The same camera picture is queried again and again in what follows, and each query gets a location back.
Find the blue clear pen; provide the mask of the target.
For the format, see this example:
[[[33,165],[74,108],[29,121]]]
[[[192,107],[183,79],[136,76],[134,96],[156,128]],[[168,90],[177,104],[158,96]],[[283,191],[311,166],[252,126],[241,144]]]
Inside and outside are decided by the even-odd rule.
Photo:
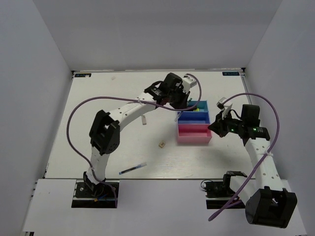
[[[134,167],[131,167],[131,168],[128,168],[126,170],[123,170],[123,171],[119,172],[119,175],[123,175],[125,173],[131,172],[133,170],[136,170],[136,169],[139,169],[139,168],[142,168],[142,167],[145,167],[145,166],[147,166],[147,163],[138,164],[138,165],[136,165]]]

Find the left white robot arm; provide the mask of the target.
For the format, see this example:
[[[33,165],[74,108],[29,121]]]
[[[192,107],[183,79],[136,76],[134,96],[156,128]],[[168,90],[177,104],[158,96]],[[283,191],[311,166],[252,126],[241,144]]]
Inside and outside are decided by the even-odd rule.
[[[185,75],[183,78],[169,73],[163,81],[157,81],[137,97],[135,102],[105,112],[97,112],[89,132],[91,138],[92,166],[84,173],[84,183],[93,196],[103,193],[105,169],[109,155],[120,144],[120,132],[135,119],[155,110],[158,105],[170,104],[176,110],[186,109],[190,89],[197,84],[196,79]]]

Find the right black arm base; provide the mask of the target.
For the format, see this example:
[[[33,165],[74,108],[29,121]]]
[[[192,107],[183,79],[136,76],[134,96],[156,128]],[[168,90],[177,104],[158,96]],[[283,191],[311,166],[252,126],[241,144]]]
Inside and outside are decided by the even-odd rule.
[[[205,179],[200,183],[201,189],[206,193],[207,209],[220,209],[234,195],[234,191],[230,188],[232,177],[247,177],[241,171],[227,171],[222,180],[214,181]]]

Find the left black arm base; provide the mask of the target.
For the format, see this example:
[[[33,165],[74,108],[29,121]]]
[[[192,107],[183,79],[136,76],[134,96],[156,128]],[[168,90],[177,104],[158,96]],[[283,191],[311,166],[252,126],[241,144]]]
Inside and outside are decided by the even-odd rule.
[[[119,195],[119,182],[109,182],[110,186],[100,184],[95,193],[83,182],[76,182],[73,193],[72,208],[117,208]]]

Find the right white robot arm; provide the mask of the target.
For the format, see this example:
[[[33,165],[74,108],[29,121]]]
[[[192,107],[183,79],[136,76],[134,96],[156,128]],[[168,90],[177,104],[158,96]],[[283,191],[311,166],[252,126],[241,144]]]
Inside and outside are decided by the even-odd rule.
[[[260,126],[260,107],[244,104],[239,118],[231,115],[232,103],[219,102],[220,112],[208,127],[220,137],[228,133],[238,135],[251,159],[253,170],[228,172],[224,175],[223,192],[232,196],[224,206],[209,217],[214,220],[223,210],[236,205],[238,198],[245,205],[249,224],[286,228],[297,205],[297,197],[283,185],[271,152],[275,145],[265,127]]]

